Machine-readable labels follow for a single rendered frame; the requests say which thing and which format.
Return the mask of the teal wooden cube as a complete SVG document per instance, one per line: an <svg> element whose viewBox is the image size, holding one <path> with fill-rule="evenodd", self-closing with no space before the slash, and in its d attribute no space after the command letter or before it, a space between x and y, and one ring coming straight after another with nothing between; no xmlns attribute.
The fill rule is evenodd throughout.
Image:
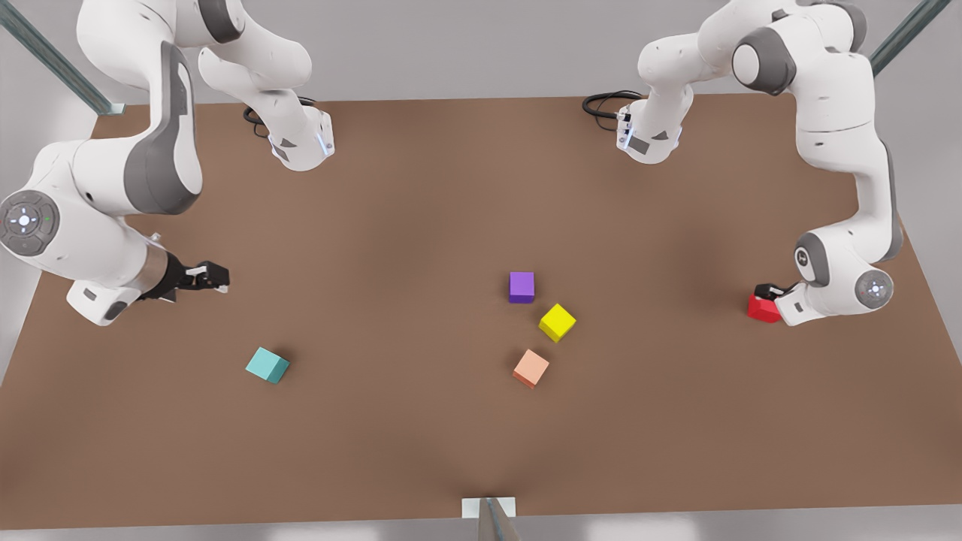
<svg viewBox="0 0 962 541"><path fill-rule="evenodd" d="M277 384L289 366L291 363L288 360L264 347L258 347L245 366L245 370L264 381Z"/></svg>

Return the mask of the yellow wooden cube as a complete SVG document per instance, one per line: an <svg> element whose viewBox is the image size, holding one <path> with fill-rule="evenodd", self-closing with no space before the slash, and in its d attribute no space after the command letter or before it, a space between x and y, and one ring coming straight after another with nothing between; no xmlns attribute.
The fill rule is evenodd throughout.
<svg viewBox="0 0 962 541"><path fill-rule="evenodd" d="M554 304L540 318L538 328L553 342L560 342L575 325L576 319L560 304Z"/></svg>

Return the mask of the peach wooden cube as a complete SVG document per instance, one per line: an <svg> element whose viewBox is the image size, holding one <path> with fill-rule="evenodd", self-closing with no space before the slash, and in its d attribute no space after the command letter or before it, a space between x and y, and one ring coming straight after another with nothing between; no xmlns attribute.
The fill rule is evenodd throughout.
<svg viewBox="0 0 962 541"><path fill-rule="evenodd" d="M534 389L548 367L549 361L536 352L533 352L533 350L527 349L525 353L522 354L522 358L520 358L518 364L516 364L513 370L513 376L529 387L529 389Z"/></svg>

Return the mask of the silver frame post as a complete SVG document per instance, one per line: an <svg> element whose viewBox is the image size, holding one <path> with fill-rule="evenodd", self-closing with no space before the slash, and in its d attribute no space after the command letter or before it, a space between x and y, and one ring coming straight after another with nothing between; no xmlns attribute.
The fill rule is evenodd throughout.
<svg viewBox="0 0 962 541"><path fill-rule="evenodd" d="M515 497L461 499L461 517L477 519L477 541L522 541L512 522Z"/></svg>
<svg viewBox="0 0 962 541"><path fill-rule="evenodd" d="M920 0L894 30L881 42L870 55L873 76L893 61L903 49L918 37L953 0Z"/></svg>
<svg viewBox="0 0 962 541"><path fill-rule="evenodd" d="M0 0L0 25L94 113L99 116L124 113L123 103L110 102L9 0Z"/></svg>

